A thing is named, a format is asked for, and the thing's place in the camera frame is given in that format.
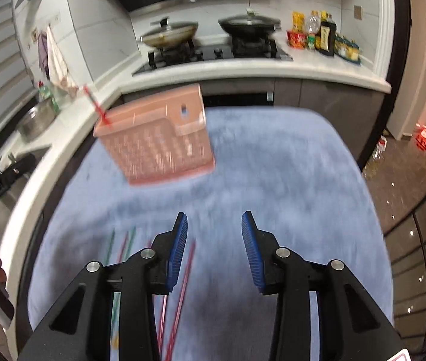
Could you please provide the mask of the green chopstick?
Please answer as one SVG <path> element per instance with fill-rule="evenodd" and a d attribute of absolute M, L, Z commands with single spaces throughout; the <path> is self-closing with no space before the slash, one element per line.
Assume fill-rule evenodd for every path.
<path fill-rule="evenodd" d="M 115 233 L 116 233 L 115 230 L 113 230 L 113 232 L 110 235 L 110 239 L 109 239 L 108 246 L 107 246 L 107 251 L 106 251 L 106 256 L 105 256 L 105 260 L 104 260 L 104 265 L 105 266 L 110 263 L 112 249 L 114 247 Z"/>
<path fill-rule="evenodd" d="M 125 236 L 120 253 L 118 254 L 117 262 L 121 263 L 126 261 L 131 256 L 131 249 L 135 239 L 136 229 L 133 228 Z M 114 302 L 112 309 L 112 322 L 111 322 L 111 338 L 110 345 L 113 350 L 118 350 L 118 319 L 121 295 L 119 292 L 114 294 Z"/>

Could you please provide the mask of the dark soy sauce bottle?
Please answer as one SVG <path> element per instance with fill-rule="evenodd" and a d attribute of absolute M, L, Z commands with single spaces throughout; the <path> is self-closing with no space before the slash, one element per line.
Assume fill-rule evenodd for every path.
<path fill-rule="evenodd" d="M 337 24 L 333 21 L 331 14 L 327 13 L 321 21 L 319 52 L 322 55 L 333 57 L 336 40 Z"/>

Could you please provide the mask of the steel wok with lid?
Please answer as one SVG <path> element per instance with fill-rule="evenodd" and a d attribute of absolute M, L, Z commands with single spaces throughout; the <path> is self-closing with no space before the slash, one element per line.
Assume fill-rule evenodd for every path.
<path fill-rule="evenodd" d="M 140 36 L 140 41 L 156 49 L 178 47 L 193 38 L 197 33 L 197 22 L 169 22 L 169 17 L 152 22 L 157 27 Z"/>

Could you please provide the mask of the yellow seasoning packet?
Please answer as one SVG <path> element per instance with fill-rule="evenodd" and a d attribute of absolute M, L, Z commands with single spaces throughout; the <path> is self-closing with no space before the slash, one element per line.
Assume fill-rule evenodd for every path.
<path fill-rule="evenodd" d="M 292 30 L 296 33 L 303 33 L 305 28 L 305 15 L 302 12 L 292 12 Z"/>

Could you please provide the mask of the blue fleece table cloth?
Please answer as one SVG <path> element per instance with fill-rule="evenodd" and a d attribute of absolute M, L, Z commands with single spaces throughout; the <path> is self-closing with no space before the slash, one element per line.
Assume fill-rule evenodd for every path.
<path fill-rule="evenodd" d="M 260 294 L 242 239 L 242 214 L 303 259 L 342 260 L 387 317 L 393 315 L 391 264 L 365 180 L 321 116 L 300 108 L 211 108 L 210 174 L 134 187 L 95 143 L 56 207 L 35 260 L 28 295 L 32 326 L 79 271 L 110 263 L 136 229 L 131 254 L 187 215 L 186 266 L 196 241 L 173 359 L 266 360 L 276 312 Z"/>

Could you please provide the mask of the red box on floor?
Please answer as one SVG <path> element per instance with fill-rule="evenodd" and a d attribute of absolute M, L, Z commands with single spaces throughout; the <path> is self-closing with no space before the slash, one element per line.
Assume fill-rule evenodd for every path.
<path fill-rule="evenodd" d="M 426 128 L 422 127 L 415 136 L 417 148 L 426 153 Z"/>

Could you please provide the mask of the clear plastic bottle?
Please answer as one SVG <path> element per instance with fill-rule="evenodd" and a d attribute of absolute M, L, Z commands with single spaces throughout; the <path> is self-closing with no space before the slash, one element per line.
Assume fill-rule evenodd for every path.
<path fill-rule="evenodd" d="M 310 16 L 305 20 L 305 31 L 308 35 L 315 36 L 321 27 L 321 18 L 318 11 L 311 11 Z"/>

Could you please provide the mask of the dark red chopstick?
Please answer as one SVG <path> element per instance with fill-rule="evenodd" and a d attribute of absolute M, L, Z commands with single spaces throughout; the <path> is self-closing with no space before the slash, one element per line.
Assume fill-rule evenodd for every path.
<path fill-rule="evenodd" d="M 163 295 L 159 323 L 158 323 L 158 348 L 160 350 L 163 349 L 167 304 L 168 304 L 168 296 Z"/>

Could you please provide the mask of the pink plastic utensil basket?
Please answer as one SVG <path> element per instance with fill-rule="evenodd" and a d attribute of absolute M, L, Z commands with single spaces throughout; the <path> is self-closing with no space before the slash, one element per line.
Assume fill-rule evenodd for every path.
<path fill-rule="evenodd" d="M 93 134 L 133 186 L 206 174 L 215 167 L 198 84 L 113 108 Z"/>

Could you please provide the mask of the black gas stove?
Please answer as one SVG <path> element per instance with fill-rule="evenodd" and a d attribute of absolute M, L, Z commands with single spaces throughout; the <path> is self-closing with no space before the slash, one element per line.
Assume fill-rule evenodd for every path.
<path fill-rule="evenodd" d="M 229 38 L 224 43 L 206 46 L 194 43 L 194 40 L 190 39 L 177 47 L 150 51 L 147 62 L 133 75 L 185 63 L 232 59 L 293 60 L 290 55 L 278 48 L 276 42 L 271 38 L 259 38 L 254 42 Z"/>

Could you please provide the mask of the black wok with lid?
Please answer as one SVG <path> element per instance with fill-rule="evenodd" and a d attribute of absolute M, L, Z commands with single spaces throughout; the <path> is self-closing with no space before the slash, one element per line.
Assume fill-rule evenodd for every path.
<path fill-rule="evenodd" d="M 231 16 L 218 20 L 221 29 L 235 38 L 268 38 L 281 29 L 277 18 L 257 15 L 248 11 L 245 15 Z"/>

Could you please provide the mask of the green detergent bottle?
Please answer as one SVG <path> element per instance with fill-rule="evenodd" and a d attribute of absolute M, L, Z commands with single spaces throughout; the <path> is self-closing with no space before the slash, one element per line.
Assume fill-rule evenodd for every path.
<path fill-rule="evenodd" d="M 53 97 L 53 93 L 43 81 L 38 81 L 38 92 L 42 100 L 48 100 Z"/>

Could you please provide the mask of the oil bottle on floor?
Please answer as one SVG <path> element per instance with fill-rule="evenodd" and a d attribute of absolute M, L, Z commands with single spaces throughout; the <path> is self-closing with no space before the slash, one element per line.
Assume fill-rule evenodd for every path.
<path fill-rule="evenodd" d="M 365 179 L 373 178 L 373 176 L 376 175 L 376 172 L 383 161 L 383 153 L 386 151 L 386 148 L 387 139 L 382 135 L 362 171 L 362 175 L 364 175 Z"/>

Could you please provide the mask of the red seasoning container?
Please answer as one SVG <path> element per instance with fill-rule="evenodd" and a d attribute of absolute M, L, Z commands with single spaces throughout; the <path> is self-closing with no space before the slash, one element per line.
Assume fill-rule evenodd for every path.
<path fill-rule="evenodd" d="M 295 49 L 305 49 L 308 43 L 308 36 L 306 33 L 298 32 L 294 30 L 287 30 L 287 42 L 288 45 Z"/>

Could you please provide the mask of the white hanging towel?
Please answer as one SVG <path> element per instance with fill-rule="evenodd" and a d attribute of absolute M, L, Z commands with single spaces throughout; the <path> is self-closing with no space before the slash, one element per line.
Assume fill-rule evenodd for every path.
<path fill-rule="evenodd" d="M 50 26 L 47 27 L 46 34 L 49 80 L 54 86 L 66 92 L 71 98 L 75 98 L 78 94 L 79 87 L 70 74 L 67 63 L 53 37 Z"/>

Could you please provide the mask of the row of small jars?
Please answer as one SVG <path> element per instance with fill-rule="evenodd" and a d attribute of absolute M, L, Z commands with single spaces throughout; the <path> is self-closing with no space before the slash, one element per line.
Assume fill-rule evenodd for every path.
<path fill-rule="evenodd" d="M 355 64 L 361 64 L 361 51 L 359 46 L 352 40 L 337 34 L 334 43 L 334 54 L 340 58 Z"/>

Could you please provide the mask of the pink red chopstick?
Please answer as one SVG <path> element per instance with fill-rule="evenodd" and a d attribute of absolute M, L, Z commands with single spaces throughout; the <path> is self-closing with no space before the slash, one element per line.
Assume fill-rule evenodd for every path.
<path fill-rule="evenodd" d="M 93 96 L 92 92 L 89 90 L 87 86 L 83 86 L 83 92 L 86 94 L 87 98 L 95 108 L 96 113 L 98 114 L 100 120 L 105 125 L 110 125 L 110 120 L 106 116 L 106 113 L 103 108 L 101 108 L 100 104 L 96 101 L 96 98 Z"/>

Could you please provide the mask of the purple hanging cloth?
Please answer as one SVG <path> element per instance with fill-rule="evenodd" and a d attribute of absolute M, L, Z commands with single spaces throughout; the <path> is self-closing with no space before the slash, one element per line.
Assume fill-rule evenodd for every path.
<path fill-rule="evenodd" d="M 38 54 L 39 54 L 39 68 L 49 78 L 49 67 L 47 61 L 47 33 L 41 31 L 38 36 Z"/>

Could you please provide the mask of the steel colander bowl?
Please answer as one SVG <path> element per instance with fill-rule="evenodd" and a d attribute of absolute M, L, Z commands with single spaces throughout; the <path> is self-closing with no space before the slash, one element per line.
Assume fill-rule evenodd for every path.
<path fill-rule="evenodd" d="M 42 100 L 22 117 L 16 130 L 24 142 L 32 142 L 52 125 L 58 114 L 58 107 L 52 97 Z"/>

